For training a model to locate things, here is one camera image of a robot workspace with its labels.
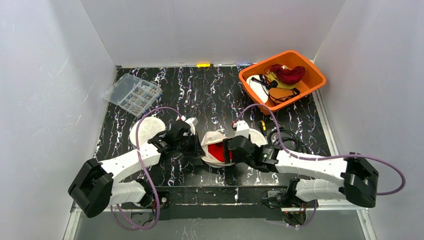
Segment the bright red bra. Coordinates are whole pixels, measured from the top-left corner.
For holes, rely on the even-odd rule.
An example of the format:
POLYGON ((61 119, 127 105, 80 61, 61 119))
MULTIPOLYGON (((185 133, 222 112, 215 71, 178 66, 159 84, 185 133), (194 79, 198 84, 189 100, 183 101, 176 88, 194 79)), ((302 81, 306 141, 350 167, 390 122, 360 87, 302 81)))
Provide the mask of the bright red bra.
POLYGON ((221 164, 230 164, 224 163, 224 146, 223 142, 209 144, 207 146, 208 153, 212 156, 213 159, 217 160, 221 164))

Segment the dark red bra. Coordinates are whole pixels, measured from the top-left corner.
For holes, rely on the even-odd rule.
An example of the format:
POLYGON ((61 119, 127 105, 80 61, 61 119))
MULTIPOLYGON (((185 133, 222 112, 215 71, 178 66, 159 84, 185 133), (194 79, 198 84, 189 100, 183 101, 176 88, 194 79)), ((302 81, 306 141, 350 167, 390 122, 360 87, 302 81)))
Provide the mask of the dark red bra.
POLYGON ((265 76, 272 80, 278 81, 285 85, 295 85, 299 83, 306 73, 303 66, 295 66, 288 68, 286 65, 273 64, 264 70, 265 76))

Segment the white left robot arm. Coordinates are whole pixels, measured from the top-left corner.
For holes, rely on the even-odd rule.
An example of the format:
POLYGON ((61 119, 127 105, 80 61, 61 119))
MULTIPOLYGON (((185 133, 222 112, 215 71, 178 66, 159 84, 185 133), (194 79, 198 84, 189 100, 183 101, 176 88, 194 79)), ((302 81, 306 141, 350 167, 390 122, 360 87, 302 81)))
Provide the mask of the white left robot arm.
POLYGON ((190 157, 204 156, 195 117, 176 120, 170 127, 156 117, 139 120, 130 130, 130 141, 139 144, 118 157, 97 161, 87 160, 77 173, 68 194, 88 218, 102 213, 107 207, 124 203, 146 203, 153 190, 142 180, 123 180, 159 163, 162 155, 177 151, 190 157))

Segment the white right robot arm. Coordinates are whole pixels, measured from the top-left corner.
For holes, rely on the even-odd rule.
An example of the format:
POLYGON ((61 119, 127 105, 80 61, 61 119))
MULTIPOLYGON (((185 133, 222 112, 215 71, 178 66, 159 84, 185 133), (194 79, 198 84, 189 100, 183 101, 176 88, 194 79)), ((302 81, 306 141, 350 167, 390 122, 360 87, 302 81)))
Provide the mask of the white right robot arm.
POLYGON ((311 178, 292 180, 285 201, 347 200, 364 208, 376 205, 379 172, 364 157, 325 159, 268 144, 258 146, 241 135, 225 139, 223 147, 226 164, 245 163, 264 173, 298 174, 311 178))

